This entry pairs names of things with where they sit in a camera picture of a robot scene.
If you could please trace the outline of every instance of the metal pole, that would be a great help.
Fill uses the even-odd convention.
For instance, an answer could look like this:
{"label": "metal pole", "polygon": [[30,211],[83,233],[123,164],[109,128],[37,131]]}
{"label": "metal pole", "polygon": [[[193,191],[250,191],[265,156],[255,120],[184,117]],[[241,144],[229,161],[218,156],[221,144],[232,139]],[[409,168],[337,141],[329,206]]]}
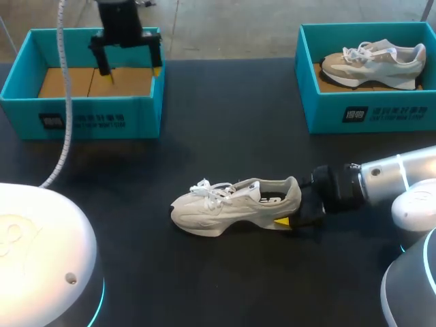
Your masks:
{"label": "metal pole", "polygon": [[431,6],[433,5],[434,0],[428,0],[425,6],[424,12],[422,13],[421,21],[425,22],[429,17]]}

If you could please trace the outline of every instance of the concrete floor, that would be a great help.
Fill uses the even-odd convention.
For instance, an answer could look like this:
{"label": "concrete floor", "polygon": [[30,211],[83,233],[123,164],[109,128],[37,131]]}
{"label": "concrete floor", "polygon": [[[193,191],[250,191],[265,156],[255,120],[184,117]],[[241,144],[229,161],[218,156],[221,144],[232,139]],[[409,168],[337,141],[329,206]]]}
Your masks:
{"label": "concrete floor", "polygon": [[[92,0],[69,0],[66,27],[100,26]],[[156,0],[140,8],[158,26],[170,59],[289,57],[298,26],[309,22],[419,20],[426,0]],[[55,27],[57,0],[0,0],[0,16],[17,48],[30,28]],[[435,10],[429,22],[436,23]],[[14,52],[0,29],[0,62]]]}

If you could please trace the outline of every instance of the teal box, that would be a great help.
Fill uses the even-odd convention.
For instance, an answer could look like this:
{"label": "teal box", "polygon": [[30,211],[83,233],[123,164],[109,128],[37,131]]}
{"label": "teal box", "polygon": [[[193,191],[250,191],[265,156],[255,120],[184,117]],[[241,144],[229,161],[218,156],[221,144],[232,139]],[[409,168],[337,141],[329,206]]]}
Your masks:
{"label": "teal box", "polygon": [[[321,93],[314,63],[357,48],[361,42],[388,39],[396,46],[426,46],[421,91]],[[426,22],[376,22],[301,25],[295,70],[306,122],[312,134],[436,129],[436,35]],[[348,120],[347,116],[358,115]]]}
{"label": "teal box", "polygon": [[[159,31],[157,28],[144,30]],[[91,36],[98,31],[101,29],[64,30],[68,67],[97,68],[97,61],[88,45]],[[147,46],[107,46],[105,49],[111,67],[151,67]],[[162,48],[161,56],[161,73],[159,77],[153,77],[149,96],[74,97],[73,138],[158,138],[165,80]],[[0,105],[23,140],[64,137],[65,98],[38,98],[47,69],[51,67],[60,67],[56,29],[30,30],[0,93]],[[54,119],[54,126],[47,125],[46,117]]]}

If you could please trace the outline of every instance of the shoe tongue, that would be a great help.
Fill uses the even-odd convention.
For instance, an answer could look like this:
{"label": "shoe tongue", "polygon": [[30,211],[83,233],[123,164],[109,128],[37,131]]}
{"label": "shoe tongue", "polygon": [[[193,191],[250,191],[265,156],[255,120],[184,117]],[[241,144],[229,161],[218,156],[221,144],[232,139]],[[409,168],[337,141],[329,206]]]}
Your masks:
{"label": "shoe tongue", "polygon": [[389,53],[394,60],[396,60],[396,48],[387,48],[379,51],[372,52],[373,56],[382,55],[384,53]]}
{"label": "shoe tongue", "polygon": [[256,202],[260,201],[260,183],[259,181],[252,182],[247,187],[243,187],[242,189],[239,189],[238,191],[234,192],[231,196],[231,198],[237,198],[239,196],[249,196]]}

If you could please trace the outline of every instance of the shoe box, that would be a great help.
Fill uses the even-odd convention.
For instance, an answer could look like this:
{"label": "shoe box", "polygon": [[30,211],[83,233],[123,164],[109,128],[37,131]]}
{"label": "shoe box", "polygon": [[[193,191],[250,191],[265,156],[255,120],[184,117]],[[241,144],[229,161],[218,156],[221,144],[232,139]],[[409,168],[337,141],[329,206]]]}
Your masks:
{"label": "shoe box", "polygon": [[[325,56],[383,39],[397,46],[426,46],[426,65],[416,90],[392,89],[376,82],[351,89],[321,74]],[[295,72],[311,134],[436,129],[436,35],[427,22],[301,25]]]}
{"label": "shoe box", "polygon": [[[144,28],[145,31],[159,31]],[[99,75],[88,49],[101,29],[65,29],[65,51],[72,85],[73,138],[158,138],[164,96],[165,60],[157,74],[149,48],[105,47],[112,68]],[[59,68],[56,29],[32,29],[0,93],[12,127],[23,140],[63,139],[65,90]]]}

